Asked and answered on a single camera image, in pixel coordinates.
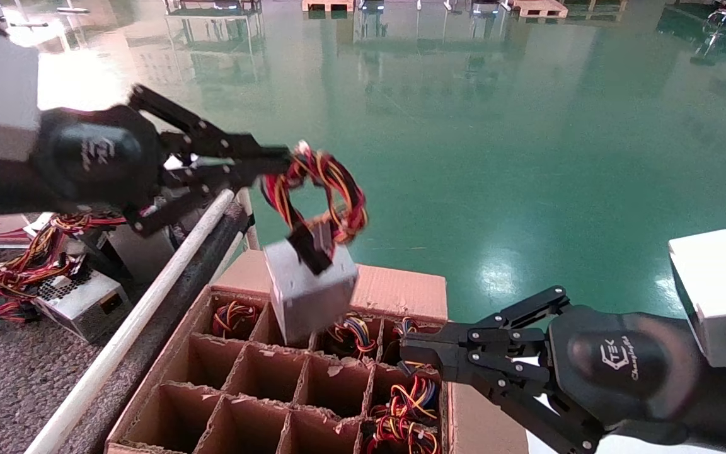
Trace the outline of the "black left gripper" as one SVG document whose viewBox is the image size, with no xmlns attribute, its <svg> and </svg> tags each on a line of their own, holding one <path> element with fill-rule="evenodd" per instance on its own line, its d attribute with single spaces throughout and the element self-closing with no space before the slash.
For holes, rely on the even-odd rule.
<svg viewBox="0 0 726 454">
<path fill-rule="evenodd" d="M 173 131 L 158 133 L 146 112 Z M 261 164 L 284 172 L 293 161 L 286 146 L 262 146 L 250 133 L 225 132 L 144 85 L 136 84 L 129 106 L 104 111 L 57 107 L 40 113 L 32 167 L 63 201 L 74 205 L 127 208 L 127 225 L 150 236 L 181 221 L 223 190 L 235 192 L 256 181 L 253 169 L 185 169 L 165 172 L 155 204 L 165 151 Z"/>
</svg>

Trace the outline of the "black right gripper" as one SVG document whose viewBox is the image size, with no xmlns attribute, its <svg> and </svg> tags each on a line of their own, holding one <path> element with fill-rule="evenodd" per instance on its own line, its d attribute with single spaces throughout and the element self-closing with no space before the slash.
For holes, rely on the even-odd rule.
<svg viewBox="0 0 726 454">
<path fill-rule="evenodd" d="M 403 361 L 432 365 L 447 384 L 450 453 L 528 453 L 528 434 L 556 453 L 596 451 L 599 431 L 538 400 L 548 371 L 507 359 L 546 351 L 548 338 L 557 387 L 594 426 L 642 440 L 689 439 L 685 417 L 708 364 L 688 323 L 568 307 L 565 288 L 550 287 L 480 321 L 400 340 Z M 533 327 L 548 317 L 556 317 L 548 334 Z"/>
</svg>

